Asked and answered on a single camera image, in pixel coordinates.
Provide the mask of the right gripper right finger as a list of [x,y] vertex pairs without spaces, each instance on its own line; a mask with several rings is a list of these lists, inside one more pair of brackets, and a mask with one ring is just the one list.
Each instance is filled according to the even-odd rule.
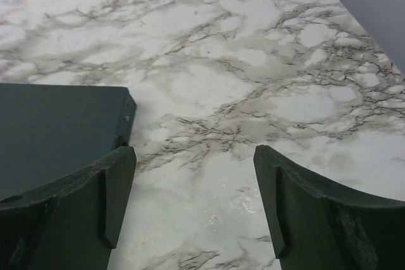
[[403,269],[404,202],[349,188],[267,145],[254,168],[282,269]]

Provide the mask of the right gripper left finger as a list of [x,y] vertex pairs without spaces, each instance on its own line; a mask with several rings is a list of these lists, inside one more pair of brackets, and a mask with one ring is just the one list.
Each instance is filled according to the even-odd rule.
[[133,147],[1,201],[1,269],[106,269],[134,180]]

